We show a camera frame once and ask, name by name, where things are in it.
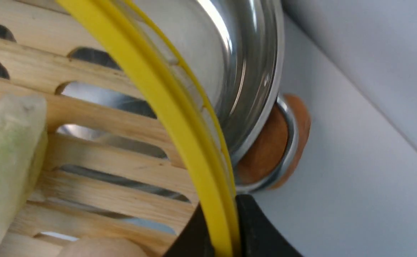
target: white wall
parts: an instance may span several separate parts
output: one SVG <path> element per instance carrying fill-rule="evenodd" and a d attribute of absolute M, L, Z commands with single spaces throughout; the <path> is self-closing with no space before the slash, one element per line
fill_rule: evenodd
<path fill-rule="evenodd" d="M 286 36 L 282 91 L 313 123 L 295 174 L 256 200 L 305 257 L 417 256 L 417 152 L 289 20 Z"/>
<path fill-rule="evenodd" d="M 283 0 L 285 9 L 417 148 L 417 0 Z"/>

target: light wood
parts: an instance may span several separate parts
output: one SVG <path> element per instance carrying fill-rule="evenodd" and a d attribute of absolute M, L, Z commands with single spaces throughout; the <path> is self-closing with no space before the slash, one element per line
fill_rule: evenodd
<path fill-rule="evenodd" d="M 71 16 L 32 5 L 0 0 L 0 25 L 22 45 L 67 56 L 78 47 L 104 48 Z"/>
<path fill-rule="evenodd" d="M 187 171 L 171 166 L 167 160 L 64 135 L 50 135 L 44 169 L 50 171 L 64 164 L 169 189 L 185 195 L 192 203 L 198 203 Z"/>
<path fill-rule="evenodd" d="M 176 236 L 139 227 L 124 221 L 114 220 L 54 203 L 27 203 L 19 212 L 10 231 L 30 237 L 52 231 L 81 238 L 83 236 L 125 237 L 139 244 L 148 255 L 161 256 L 173 243 Z"/>
<path fill-rule="evenodd" d="M 189 203 L 66 172 L 45 172 L 41 180 L 46 197 L 163 223 L 178 234 L 194 211 Z"/>
<path fill-rule="evenodd" d="M 37 91 L 20 87 L 18 84 L 0 78 L 0 97 L 4 93 L 28 95 L 35 94 Z M 55 132 L 64 124 L 77 124 L 156 145 L 166 152 L 172 163 L 181 162 L 166 130 L 156 119 L 67 96 L 43 95 L 48 102 L 47 119 L 50 132 Z"/>
<path fill-rule="evenodd" d="M 0 63 L 10 75 L 10 80 L 0 78 L 0 97 L 44 96 L 49 144 L 33 198 L 39 202 L 28 201 L 19 212 L 1 244 L 0 257 L 56 256 L 67 241 L 43 232 L 76 238 L 125 237 L 150 257 L 162 256 L 198 205 L 197 192 L 169 135 L 156 119 L 59 95 L 67 83 L 78 81 L 143 99 L 123 72 L 68 57 L 78 47 L 103 48 L 53 1 L 22 1 L 27 3 L 0 0 L 0 25 L 10 29 L 16 40 L 0 39 Z M 168 62 L 175 63 L 156 35 L 150 37 Z M 161 148 L 169 160 L 57 134 L 65 124 L 149 143 Z M 60 171 L 65 164 L 178 192 L 190 202 Z M 81 205 L 161 223 L 176 234 L 90 213 Z"/>
<path fill-rule="evenodd" d="M 60 85 L 78 81 L 143 99 L 122 71 L 51 54 L 0 39 L 0 63 L 10 79 L 54 94 Z"/>

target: shiny metal surface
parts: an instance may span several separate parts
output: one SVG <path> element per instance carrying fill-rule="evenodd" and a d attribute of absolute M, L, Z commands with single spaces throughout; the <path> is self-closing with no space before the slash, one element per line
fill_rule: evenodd
<path fill-rule="evenodd" d="M 280 0 L 135 0 L 187 61 L 215 108 L 235 166 L 262 130 L 277 99 L 284 59 Z M 105 52 L 72 57 L 118 69 Z M 155 117 L 146 102 L 82 83 L 65 95 Z M 60 130 L 165 158 L 159 150 L 114 135 L 67 125 Z"/>
<path fill-rule="evenodd" d="M 262 130 L 278 94 L 284 17 L 278 0 L 198 0 L 224 48 L 225 95 L 218 118 L 236 165 Z"/>
<path fill-rule="evenodd" d="M 286 100 L 282 96 L 277 97 L 277 106 L 283 113 L 286 123 L 288 124 L 288 143 L 285 148 L 285 152 L 283 153 L 283 157 L 277 167 L 275 167 L 269 175 L 260 181 L 252 184 L 238 183 L 236 188 L 239 193 L 252 193 L 271 187 L 275 184 L 275 182 L 283 177 L 294 159 L 299 144 L 299 128 L 297 121 L 292 109 L 288 106 Z"/>

